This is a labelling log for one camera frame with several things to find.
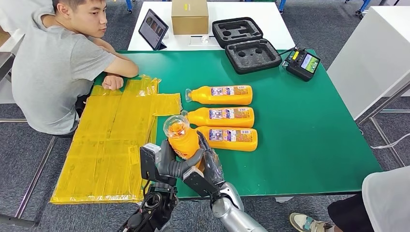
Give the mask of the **person's left hand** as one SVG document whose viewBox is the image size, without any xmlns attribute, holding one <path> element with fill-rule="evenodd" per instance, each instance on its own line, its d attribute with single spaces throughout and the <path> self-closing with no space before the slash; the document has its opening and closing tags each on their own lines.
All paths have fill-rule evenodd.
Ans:
<svg viewBox="0 0 410 232">
<path fill-rule="evenodd" d="M 124 86 L 124 80 L 120 76 L 116 75 L 107 75 L 103 82 L 102 82 L 102 87 L 104 89 L 109 89 L 109 90 L 118 90 Z"/>
</svg>

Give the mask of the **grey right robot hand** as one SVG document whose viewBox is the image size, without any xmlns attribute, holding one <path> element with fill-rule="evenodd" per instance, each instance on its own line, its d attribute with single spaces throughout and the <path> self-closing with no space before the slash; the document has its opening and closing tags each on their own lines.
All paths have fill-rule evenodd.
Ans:
<svg viewBox="0 0 410 232">
<path fill-rule="evenodd" d="M 221 162 L 219 160 L 218 154 L 213 148 L 209 145 L 206 137 L 200 132 L 196 131 L 199 137 L 200 148 L 204 150 L 203 158 L 205 161 L 205 178 L 212 182 L 214 185 L 222 185 L 225 182 L 224 173 L 222 169 Z"/>
</svg>

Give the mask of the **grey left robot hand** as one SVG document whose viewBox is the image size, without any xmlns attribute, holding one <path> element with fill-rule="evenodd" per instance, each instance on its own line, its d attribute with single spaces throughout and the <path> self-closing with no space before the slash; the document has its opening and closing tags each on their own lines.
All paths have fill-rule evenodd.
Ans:
<svg viewBox="0 0 410 232">
<path fill-rule="evenodd" d="M 160 175 L 182 178 L 188 169 L 196 166 L 196 164 L 202 160 L 204 151 L 203 148 L 199 148 L 191 158 L 177 161 L 177 154 L 171 147 L 169 141 L 163 140 L 160 151 L 155 155 L 156 167 Z"/>
</svg>

